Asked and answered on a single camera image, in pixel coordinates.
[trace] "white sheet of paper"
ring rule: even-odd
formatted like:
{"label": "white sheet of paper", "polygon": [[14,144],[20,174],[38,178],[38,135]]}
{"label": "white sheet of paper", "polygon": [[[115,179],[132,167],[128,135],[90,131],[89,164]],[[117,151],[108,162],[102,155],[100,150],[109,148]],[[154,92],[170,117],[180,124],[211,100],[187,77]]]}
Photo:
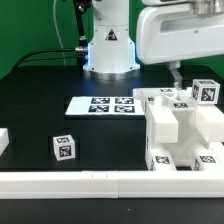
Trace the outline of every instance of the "white sheet of paper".
{"label": "white sheet of paper", "polygon": [[66,115],[144,115],[133,97],[73,97]]}

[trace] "white cube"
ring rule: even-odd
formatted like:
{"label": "white cube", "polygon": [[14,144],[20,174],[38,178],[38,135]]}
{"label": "white cube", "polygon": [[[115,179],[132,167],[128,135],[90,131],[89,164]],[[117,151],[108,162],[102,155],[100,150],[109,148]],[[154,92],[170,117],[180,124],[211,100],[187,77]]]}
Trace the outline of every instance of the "white cube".
{"label": "white cube", "polygon": [[198,104],[216,104],[220,84],[212,79],[194,79],[191,98]]}
{"label": "white cube", "polygon": [[170,152],[163,147],[147,150],[146,164],[150,171],[176,171]]}
{"label": "white cube", "polygon": [[53,144],[58,161],[75,158],[75,142],[71,135],[54,137]]}
{"label": "white cube", "polygon": [[0,155],[4,152],[9,144],[9,136],[7,128],[0,128]]}
{"label": "white cube", "polygon": [[221,164],[213,151],[198,148],[192,151],[191,168],[194,171],[214,170],[220,169]]}

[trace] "black cable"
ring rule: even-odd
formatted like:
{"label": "black cable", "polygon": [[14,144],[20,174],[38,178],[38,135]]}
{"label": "black cable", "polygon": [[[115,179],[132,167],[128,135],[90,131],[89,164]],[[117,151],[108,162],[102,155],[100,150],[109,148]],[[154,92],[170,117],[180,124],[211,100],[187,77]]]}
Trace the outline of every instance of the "black cable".
{"label": "black cable", "polygon": [[89,2],[91,2],[91,1],[88,0],[88,2],[87,1],[83,2],[80,0],[73,0],[75,16],[76,16],[76,23],[77,23],[77,27],[78,27],[78,33],[79,33],[79,45],[84,46],[84,47],[86,47],[88,45],[88,42],[85,37],[85,31],[84,31],[84,26],[83,26],[83,22],[82,22],[82,12],[79,10],[79,6],[81,6],[82,4],[83,4],[83,6],[86,5],[85,7],[82,7],[83,9],[85,9],[83,12],[83,13],[85,13],[87,8],[89,8],[91,6],[91,4]]}
{"label": "black cable", "polygon": [[30,60],[23,60],[20,62],[17,62],[12,70],[15,70],[16,68],[18,68],[19,65],[23,64],[23,63],[28,63],[28,62],[34,62],[34,61],[51,61],[51,60],[63,60],[63,59],[83,59],[83,55],[77,55],[77,56],[71,56],[71,57],[58,57],[58,58],[37,58],[37,59],[30,59]]}
{"label": "black cable", "polygon": [[34,51],[31,53],[28,53],[24,55],[22,58],[20,58],[16,64],[12,67],[12,70],[16,69],[19,64],[21,64],[23,61],[25,61],[27,58],[32,57],[34,55],[38,54],[46,54],[46,53],[60,53],[60,52],[75,52],[74,48],[62,48],[62,49],[43,49],[39,51]]}

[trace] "white box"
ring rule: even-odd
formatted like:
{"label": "white box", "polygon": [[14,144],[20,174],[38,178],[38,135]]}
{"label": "white box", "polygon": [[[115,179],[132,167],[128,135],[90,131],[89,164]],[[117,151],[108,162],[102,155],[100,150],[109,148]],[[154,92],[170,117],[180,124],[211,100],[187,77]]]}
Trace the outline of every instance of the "white box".
{"label": "white box", "polygon": [[53,144],[58,161],[75,158],[75,142],[71,135],[54,137]]}
{"label": "white box", "polygon": [[146,164],[150,171],[176,171],[170,152],[163,147],[146,151]]}
{"label": "white box", "polygon": [[220,84],[212,79],[194,79],[191,97],[198,104],[216,104]]}
{"label": "white box", "polygon": [[221,163],[215,153],[209,149],[197,148],[192,150],[191,169],[194,171],[219,170]]}
{"label": "white box", "polygon": [[224,114],[214,105],[197,105],[195,126],[207,142],[224,141]]}
{"label": "white box", "polygon": [[0,128],[0,156],[9,144],[9,136],[7,128]]}
{"label": "white box", "polygon": [[167,106],[149,105],[149,108],[152,115],[151,131],[155,143],[176,143],[178,141],[178,121],[171,110]]}

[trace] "cube with apriltag markers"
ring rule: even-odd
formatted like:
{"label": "cube with apriltag markers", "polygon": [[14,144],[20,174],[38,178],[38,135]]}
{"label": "cube with apriltag markers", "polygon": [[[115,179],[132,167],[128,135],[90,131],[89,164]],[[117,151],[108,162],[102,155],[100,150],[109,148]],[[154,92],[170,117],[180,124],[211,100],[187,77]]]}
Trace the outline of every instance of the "cube with apriltag markers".
{"label": "cube with apriltag markers", "polygon": [[75,142],[71,135],[53,137],[53,144],[58,161],[75,158]]}
{"label": "cube with apriltag markers", "polygon": [[220,84],[212,79],[194,79],[191,98],[197,104],[217,104]]}

